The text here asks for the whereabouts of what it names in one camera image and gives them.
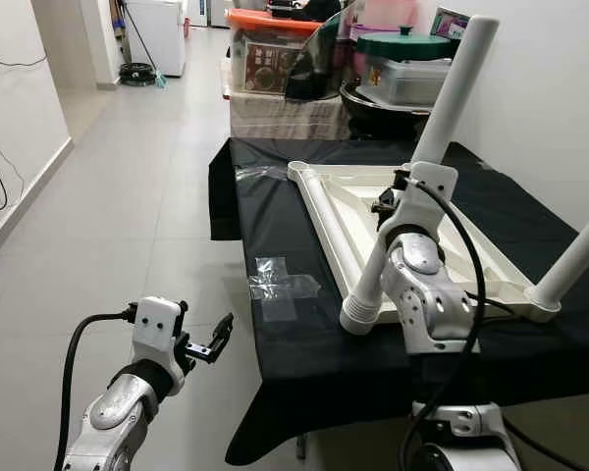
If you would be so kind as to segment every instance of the table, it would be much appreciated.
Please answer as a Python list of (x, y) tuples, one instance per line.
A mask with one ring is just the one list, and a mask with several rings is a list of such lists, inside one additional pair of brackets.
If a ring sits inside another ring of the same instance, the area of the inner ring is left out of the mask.
[[(342, 300), (286, 165), (392, 165), (412, 150), (400, 142), (233, 138), (210, 164), (212, 238), (241, 238), (249, 275), (256, 257), (285, 257), (289, 273), (311, 275), (321, 286), (317, 297), (295, 299), (295, 316), (286, 321), (266, 320), (261, 302), (251, 301), (262, 384), (228, 463), (251, 463), (312, 430), (409, 413), (400, 328), (377, 326), (360, 338), (340, 327)], [(461, 146), (452, 144), (444, 163), (459, 171), (457, 207), (537, 282), (576, 232)], [(554, 322), (489, 325), (479, 340), (485, 381), (500, 405), (589, 393), (589, 270)]]

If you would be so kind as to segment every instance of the gray floor tile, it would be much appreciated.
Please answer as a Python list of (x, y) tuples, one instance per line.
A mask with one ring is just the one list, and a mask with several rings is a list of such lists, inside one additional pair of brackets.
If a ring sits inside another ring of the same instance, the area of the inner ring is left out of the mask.
[(156, 240), (143, 294), (187, 300), (186, 324), (214, 323), (228, 312), (248, 312), (241, 243)]
[(141, 295), (151, 246), (70, 240), (0, 256), (0, 337), (66, 335), (89, 314), (123, 310)]
[[(83, 336), (73, 381), (71, 436), (85, 406), (130, 354), (129, 331)], [(52, 469), (68, 338), (0, 338), (0, 470)]]

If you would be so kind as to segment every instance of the clear tape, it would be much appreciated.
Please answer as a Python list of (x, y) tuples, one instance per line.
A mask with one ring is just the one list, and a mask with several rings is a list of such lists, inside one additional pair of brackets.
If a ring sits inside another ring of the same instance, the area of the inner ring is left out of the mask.
[(289, 275), (286, 258), (256, 258), (257, 275), (248, 277), (251, 299), (260, 300), (265, 322), (296, 319), (294, 299), (318, 297), (311, 275)]
[(237, 182), (246, 179), (261, 179), (264, 177), (268, 179), (286, 181), (288, 179), (288, 171), (284, 167), (273, 167), (271, 165), (236, 169)]

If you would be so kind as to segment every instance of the white pipe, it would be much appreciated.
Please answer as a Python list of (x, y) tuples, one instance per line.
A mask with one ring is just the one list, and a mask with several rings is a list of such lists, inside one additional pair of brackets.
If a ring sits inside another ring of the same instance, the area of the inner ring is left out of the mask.
[(455, 54), (411, 162), (440, 164), (500, 22), (474, 16)]
[(386, 263), (386, 244), (378, 236), (362, 275), (352, 292), (343, 300), (339, 320), (346, 331), (357, 336), (371, 332), (380, 315), (382, 287), (380, 276)]
[(308, 210), (310, 216), (316, 220), (316, 227), (322, 227), (325, 230), (327, 238), (331, 241), (328, 247), (324, 246), (324, 250), (332, 250), (334, 257), (328, 257), (330, 260), (333, 258), (337, 261), (338, 267), (336, 267), (342, 274), (342, 277), (336, 277), (338, 283), (339, 278), (344, 278), (347, 281), (347, 285), (341, 288), (343, 292), (349, 292), (358, 281), (358, 274), (360, 273), (360, 266), (353, 254), (345, 232), (341, 227), (336, 215), (332, 203), (330, 203), (323, 184), (321, 183), (318, 174), (309, 168), (304, 162), (294, 161), (288, 165), (289, 179), (296, 182), (301, 182), (299, 190), (303, 195), (303, 198), (311, 201), (313, 204), (306, 204), (308, 208), (313, 207), (314, 211)]
[(557, 312), (561, 299), (589, 267), (589, 223), (571, 243), (559, 260), (526, 296), (540, 308)]

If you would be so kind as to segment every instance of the green lid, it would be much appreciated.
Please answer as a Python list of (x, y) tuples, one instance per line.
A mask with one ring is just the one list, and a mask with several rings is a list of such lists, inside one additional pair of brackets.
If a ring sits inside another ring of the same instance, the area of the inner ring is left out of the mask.
[(424, 34), (369, 32), (357, 39), (357, 52), (392, 61), (432, 61), (450, 57), (450, 40)]

